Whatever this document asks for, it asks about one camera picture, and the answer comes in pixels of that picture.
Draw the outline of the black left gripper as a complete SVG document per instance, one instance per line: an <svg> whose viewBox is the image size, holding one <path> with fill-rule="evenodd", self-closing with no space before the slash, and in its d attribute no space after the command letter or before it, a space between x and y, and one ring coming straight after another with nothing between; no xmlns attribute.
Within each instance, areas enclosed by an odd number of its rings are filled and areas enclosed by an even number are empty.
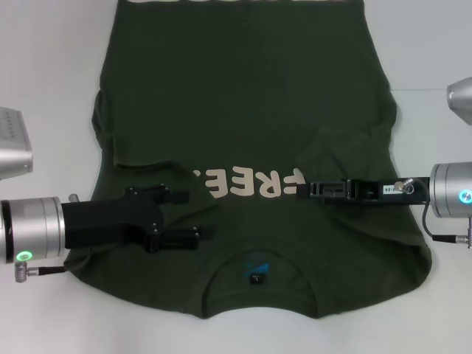
<svg viewBox="0 0 472 354"><path fill-rule="evenodd" d="M150 254L198 249L202 242L213 239L215 227L164 229L160 209L160 204L187 204L189 199L187 190L155 184L126 187L119 198L64 203L65 248L135 243Z"/></svg>

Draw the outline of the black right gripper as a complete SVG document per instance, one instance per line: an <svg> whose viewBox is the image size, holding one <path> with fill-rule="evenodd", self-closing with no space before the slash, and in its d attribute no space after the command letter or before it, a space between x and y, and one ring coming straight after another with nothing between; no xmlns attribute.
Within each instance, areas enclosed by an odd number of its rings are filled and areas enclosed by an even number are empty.
<svg viewBox="0 0 472 354"><path fill-rule="evenodd" d="M412 189L401 192L394 188L395 183L404 182L407 178L390 178L384 180L342 180L312 181L296 186L298 199L336 199L349 203L366 205L421 205L426 202L429 177L416 177Z"/></svg>

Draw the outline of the dark green printed t-shirt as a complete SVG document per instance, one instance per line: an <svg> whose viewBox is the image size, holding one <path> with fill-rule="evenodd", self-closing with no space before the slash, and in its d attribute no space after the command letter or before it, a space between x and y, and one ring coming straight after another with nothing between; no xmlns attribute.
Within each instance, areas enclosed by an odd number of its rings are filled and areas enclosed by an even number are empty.
<svg viewBox="0 0 472 354"><path fill-rule="evenodd" d="M363 0L118 0L91 118L93 197L186 190L164 222L202 239L74 250L74 275L202 319L253 307L320 318L416 290L432 258L408 207L296 197L303 182L395 177L397 111Z"/></svg>

